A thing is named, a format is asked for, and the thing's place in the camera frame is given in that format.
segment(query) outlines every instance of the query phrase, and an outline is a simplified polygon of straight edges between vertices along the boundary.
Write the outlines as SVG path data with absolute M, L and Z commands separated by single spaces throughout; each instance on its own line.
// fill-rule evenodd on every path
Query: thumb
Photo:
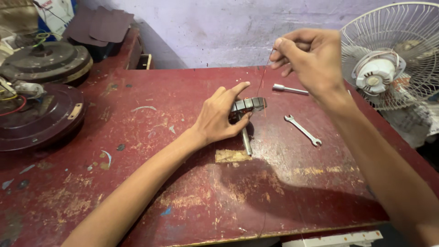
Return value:
M 285 38 L 278 38 L 274 42 L 274 48 L 288 58 L 293 69 L 294 66 L 303 63 L 307 56 L 307 53 L 300 50 L 293 41 Z
M 229 127 L 229 135 L 236 136 L 243 128 L 247 126 L 247 124 L 250 122 L 250 117 L 253 115 L 253 112 L 246 113 L 244 116 L 242 116 L 241 120 L 239 120 L 237 123 Z

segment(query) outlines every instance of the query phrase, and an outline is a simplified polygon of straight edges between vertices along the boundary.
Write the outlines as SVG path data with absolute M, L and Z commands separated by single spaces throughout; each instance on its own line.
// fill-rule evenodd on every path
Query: red workbench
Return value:
M 137 35 L 130 30 L 119 55 L 95 64 L 79 87 L 90 106 L 84 126 L 69 144 L 2 159 L 0 182 L 14 179 L 0 196 L 2 241 L 59 246 L 124 179 L 192 126 L 204 100 L 218 87 L 250 81 L 242 96 L 256 95 L 263 66 L 125 70 L 130 58 L 138 56 L 132 54 Z M 388 219 L 323 111 L 308 96 L 272 91 L 274 83 L 301 88 L 295 75 L 282 78 L 279 71 L 267 69 L 259 96 L 268 107 L 255 113 L 248 127 L 252 160 L 242 155 L 240 136 L 195 153 L 160 189 L 122 246 L 219 243 Z M 368 119 L 439 195 L 439 175 L 351 92 Z M 314 147 L 283 119 L 287 114 L 323 145 Z M 111 163 L 102 150 L 111 155 Z

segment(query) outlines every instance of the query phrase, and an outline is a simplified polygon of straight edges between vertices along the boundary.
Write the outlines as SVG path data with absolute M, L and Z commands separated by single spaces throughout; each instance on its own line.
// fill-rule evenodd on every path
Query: hand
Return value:
M 300 83 L 322 107 L 337 107 L 347 94 L 342 76 L 340 33 L 336 30 L 299 29 L 278 38 L 270 60 L 272 69 L 283 65 L 282 76 L 294 71 Z
M 212 97 L 204 101 L 201 113 L 191 128 L 202 136 L 204 145 L 236 136 L 247 126 L 252 112 L 246 113 L 234 125 L 229 123 L 229 114 L 235 99 L 248 86 L 250 82 L 241 82 L 229 90 L 220 87 Z

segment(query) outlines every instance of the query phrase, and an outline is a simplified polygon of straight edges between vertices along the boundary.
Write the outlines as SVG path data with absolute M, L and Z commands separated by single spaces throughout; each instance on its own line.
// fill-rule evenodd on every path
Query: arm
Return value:
M 439 244 L 439 200 L 347 93 L 338 31 L 300 29 L 276 40 L 273 69 L 295 71 L 330 117 L 394 226 L 415 246 Z
M 249 85 L 242 82 L 227 91 L 220 87 L 204 102 L 193 127 L 140 166 L 73 230 L 62 247 L 116 246 L 158 189 L 191 154 L 209 143 L 236 136 L 249 123 L 251 113 L 235 125 L 228 121 L 233 101 Z

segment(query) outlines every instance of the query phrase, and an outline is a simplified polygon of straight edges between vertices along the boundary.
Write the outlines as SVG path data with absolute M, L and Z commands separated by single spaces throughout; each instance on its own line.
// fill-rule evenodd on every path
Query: metal rod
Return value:
M 285 87 L 284 85 L 280 85 L 280 84 L 274 84 L 273 85 L 273 90 L 287 91 L 287 92 L 292 92 L 292 93 L 308 94 L 308 91 L 294 89 L 294 88 L 289 88 L 289 87 Z
M 241 134 L 242 134 L 242 142 L 244 143 L 244 147 L 245 147 L 245 151 L 247 152 L 248 155 L 252 155 L 253 151 L 252 151 L 252 146 L 250 146 L 250 138 L 248 136 L 247 133 L 247 127 L 244 127 L 241 130 Z

